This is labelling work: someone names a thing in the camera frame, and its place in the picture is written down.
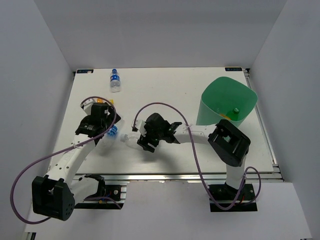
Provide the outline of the large clear plastic bottle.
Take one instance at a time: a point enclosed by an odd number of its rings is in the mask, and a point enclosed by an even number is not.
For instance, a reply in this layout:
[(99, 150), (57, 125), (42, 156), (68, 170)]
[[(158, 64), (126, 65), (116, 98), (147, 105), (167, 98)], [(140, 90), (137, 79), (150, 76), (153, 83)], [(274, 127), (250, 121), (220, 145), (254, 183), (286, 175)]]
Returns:
[(131, 149), (139, 150), (141, 148), (138, 145), (139, 138), (140, 135), (135, 133), (122, 134), (120, 136), (120, 141), (125, 143), (125, 145)]

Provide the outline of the green plastic bin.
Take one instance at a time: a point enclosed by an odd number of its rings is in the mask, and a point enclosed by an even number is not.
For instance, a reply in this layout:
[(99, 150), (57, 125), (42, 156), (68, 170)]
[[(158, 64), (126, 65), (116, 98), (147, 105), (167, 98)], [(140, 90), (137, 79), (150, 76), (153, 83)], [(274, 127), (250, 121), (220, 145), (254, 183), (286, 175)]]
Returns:
[(238, 108), (240, 120), (229, 121), (239, 127), (255, 108), (257, 101), (257, 94), (246, 85), (227, 76), (218, 77), (201, 95), (196, 124), (199, 126), (217, 124), (225, 119), (220, 114), (226, 115), (231, 109)]

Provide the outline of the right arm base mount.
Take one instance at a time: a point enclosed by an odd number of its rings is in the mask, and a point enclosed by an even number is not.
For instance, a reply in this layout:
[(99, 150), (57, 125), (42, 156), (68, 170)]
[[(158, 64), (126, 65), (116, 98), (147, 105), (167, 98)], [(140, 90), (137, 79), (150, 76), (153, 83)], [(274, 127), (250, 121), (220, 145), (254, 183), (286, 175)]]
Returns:
[[(208, 189), (219, 205), (227, 208), (234, 200), (237, 190), (233, 190), (226, 184), (211, 184)], [(252, 184), (245, 184), (242, 188), (234, 206), (227, 212), (257, 212), (258, 207)]]

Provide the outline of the clear bottle blue label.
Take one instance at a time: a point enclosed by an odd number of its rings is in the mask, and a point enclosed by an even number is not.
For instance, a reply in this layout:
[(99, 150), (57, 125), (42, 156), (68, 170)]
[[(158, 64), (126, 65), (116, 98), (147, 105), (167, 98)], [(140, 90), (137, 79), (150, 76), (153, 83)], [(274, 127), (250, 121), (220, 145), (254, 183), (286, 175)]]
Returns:
[(113, 147), (116, 139), (122, 132), (122, 128), (125, 122), (123, 120), (117, 122), (112, 128), (99, 140), (96, 145), (97, 153), (100, 156), (106, 155), (108, 151)]

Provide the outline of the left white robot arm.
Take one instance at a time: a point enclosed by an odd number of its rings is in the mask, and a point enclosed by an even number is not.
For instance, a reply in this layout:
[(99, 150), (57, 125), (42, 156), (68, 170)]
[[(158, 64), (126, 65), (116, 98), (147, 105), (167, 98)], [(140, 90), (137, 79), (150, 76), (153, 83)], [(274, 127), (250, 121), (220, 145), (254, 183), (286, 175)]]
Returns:
[(107, 199), (105, 179), (98, 174), (85, 174), (74, 180), (82, 163), (121, 117), (107, 102), (92, 103), (75, 131), (71, 149), (44, 175), (32, 181), (33, 212), (66, 221), (77, 204)]

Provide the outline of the orange juice bottle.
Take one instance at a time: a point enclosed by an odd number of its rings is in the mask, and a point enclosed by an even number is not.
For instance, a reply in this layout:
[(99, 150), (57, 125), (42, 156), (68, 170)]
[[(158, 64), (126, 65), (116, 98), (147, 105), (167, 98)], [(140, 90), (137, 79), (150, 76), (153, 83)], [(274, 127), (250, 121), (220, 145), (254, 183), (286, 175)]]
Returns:
[(232, 119), (231, 119), (229, 116), (225, 115), (225, 114), (222, 114), (222, 113), (221, 113), (220, 116), (223, 117), (223, 118), (225, 118), (225, 119), (227, 119), (227, 120), (232, 121)]

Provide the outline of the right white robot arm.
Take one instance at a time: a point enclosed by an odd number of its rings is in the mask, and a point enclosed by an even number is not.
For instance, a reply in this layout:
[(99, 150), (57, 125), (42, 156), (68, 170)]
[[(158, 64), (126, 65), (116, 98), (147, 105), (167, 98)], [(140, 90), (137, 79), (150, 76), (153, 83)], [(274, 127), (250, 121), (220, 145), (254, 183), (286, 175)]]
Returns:
[(155, 152), (160, 141), (211, 146), (226, 164), (226, 195), (233, 200), (243, 195), (242, 179), (251, 140), (230, 121), (222, 119), (211, 125), (188, 125), (169, 123), (160, 114), (153, 113), (146, 120), (135, 120), (132, 130), (140, 133), (137, 144), (151, 153)]

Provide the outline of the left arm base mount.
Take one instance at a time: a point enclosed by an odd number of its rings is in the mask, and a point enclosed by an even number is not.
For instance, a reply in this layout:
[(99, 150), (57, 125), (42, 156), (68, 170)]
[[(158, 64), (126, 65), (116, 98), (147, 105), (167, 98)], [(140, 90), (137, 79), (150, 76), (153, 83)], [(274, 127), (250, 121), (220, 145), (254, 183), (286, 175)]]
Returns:
[(120, 210), (124, 203), (121, 184), (106, 183), (105, 178), (98, 174), (81, 175), (69, 184), (74, 198), (75, 209), (89, 210)]

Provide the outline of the small bottle yellow cap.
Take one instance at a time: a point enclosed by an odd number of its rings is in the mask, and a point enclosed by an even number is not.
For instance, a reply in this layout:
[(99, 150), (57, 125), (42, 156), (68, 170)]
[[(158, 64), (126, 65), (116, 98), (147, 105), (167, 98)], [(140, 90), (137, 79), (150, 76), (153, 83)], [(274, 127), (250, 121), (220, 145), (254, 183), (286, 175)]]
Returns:
[(96, 100), (97, 103), (111, 103), (111, 104), (114, 104), (114, 100), (113, 99), (108, 99), (107, 101), (106, 100), (103, 100), (101, 98), (98, 98)]

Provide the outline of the green soda bottle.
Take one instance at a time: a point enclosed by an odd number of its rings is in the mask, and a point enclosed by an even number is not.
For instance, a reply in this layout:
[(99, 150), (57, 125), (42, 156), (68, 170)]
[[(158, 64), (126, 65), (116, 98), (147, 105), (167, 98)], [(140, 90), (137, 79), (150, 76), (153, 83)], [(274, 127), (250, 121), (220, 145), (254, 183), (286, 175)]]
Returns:
[(232, 119), (232, 121), (236, 122), (241, 119), (240, 118), (240, 109), (235, 107), (235, 108), (229, 110), (226, 113), (226, 116), (230, 117)]

